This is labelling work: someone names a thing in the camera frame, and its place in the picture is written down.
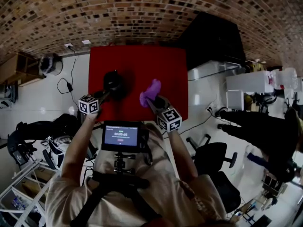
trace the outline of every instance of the metal shelving rack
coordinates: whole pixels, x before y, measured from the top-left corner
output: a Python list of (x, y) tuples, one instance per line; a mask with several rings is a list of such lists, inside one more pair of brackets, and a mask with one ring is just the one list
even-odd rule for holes
[[(51, 179), (47, 183), (39, 181), (36, 176), (35, 170), (41, 168), (53, 172)], [(28, 215), (33, 210), (33, 208), (36, 207), (39, 214), (45, 218), (45, 206), (42, 202), (39, 202), (39, 200), (42, 196), (44, 196), (45, 192), (48, 190), (51, 180), (57, 178), (59, 174), (59, 171), (49, 168), (48, 164), (42, 160), (34, 160), (33, 162), (29, 163), (29, 165), (27, 165), (25, 168), (23, 168), (20, 172), (17, 173), (17, 175), (14, 177), (14, 182), (0, 194), (0, 212), (9, 213), (14, 219), (16, 219), (17, 222), (15, 224), (15, 227), (37, 226), (33, 221), (31, 221), (31, 219), (28, 218)], [(40, 189), (39, 193), (34, 198), (31, 198), (30, 196), (26, 195), (17, 187), (17, 185), (25, 179), (36, 183)], [(23, 199), (27, 200), (28, 206), (26, 206), (25, 210), (18, 210), (17, 208), (12, 209), (14, 208), (13, 205), (11, 205), (11, 209), (9, 209), (7, 204), (5, 206), (5, 204), (2, 203), (2, 200), (12, 193), (15, 196), (21, 196)]]

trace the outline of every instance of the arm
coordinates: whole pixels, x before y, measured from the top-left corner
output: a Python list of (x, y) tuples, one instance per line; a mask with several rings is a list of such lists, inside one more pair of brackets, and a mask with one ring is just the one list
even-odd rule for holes
[(74, 180), (78, 184), (80, 184), (82, 166), (96, 117), (96, 113), (86, 116), (84, 123), (72, 139), (65, 153), (61, 175), (64, 178)]
[(178, 131), (168, 133), (180, 179), (186, 183), (198, 177), (197, 168)]

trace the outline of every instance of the wall outlet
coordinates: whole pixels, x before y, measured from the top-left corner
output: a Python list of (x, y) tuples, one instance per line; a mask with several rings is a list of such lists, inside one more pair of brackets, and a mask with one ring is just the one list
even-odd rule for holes
[(73, 45), (72, 45), (71, 43), (65, 44), (64, 46), (67, 47), (67, 48), (68, 48), (69, 46), (70, 46), (70, 47), (73, 47)]

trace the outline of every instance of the desk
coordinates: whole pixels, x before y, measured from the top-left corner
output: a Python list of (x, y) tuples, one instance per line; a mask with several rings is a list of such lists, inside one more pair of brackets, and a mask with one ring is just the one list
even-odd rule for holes
[(120, 102), (102, 105), (99, 121), (149, 121), (154, 120), (150, 108), (143, 108), (139, 95), (153, 79), (161, 81), (160, 94), (188, 117), (188, 88), (185, 51), (158, 46), (104, 46), (90, 51), (89, 93), (103, 89), (103, 77), (117, 70), (125, 81), (127, 96)]

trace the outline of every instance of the purple object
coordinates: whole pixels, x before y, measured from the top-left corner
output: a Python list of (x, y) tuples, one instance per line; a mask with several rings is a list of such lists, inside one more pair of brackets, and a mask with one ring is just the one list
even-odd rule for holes
[(161, 82), (157, 79), (152, 80), (152, 84), (146, 89), (145, 92), (140, 94), (140, 104), (142, 107), (147, 108), (148, 102), (146, 101), (149, 98), (152, 101), (155, 101), (156, 96), (160, 93)]

